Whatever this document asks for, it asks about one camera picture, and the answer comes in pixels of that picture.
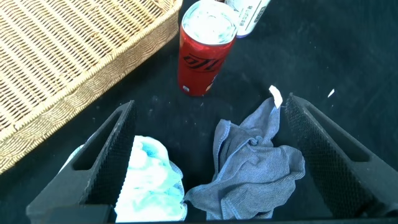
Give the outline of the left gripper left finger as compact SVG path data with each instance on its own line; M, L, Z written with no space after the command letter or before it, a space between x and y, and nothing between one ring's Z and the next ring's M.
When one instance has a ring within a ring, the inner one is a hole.
M32 223L114 223L134 142L136 106L119 106L27 206Z

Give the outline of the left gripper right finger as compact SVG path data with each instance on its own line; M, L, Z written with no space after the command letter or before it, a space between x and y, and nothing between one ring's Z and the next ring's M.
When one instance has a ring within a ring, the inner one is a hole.
M335 217L397 216L395 169L303 98L289 95L285 115Z

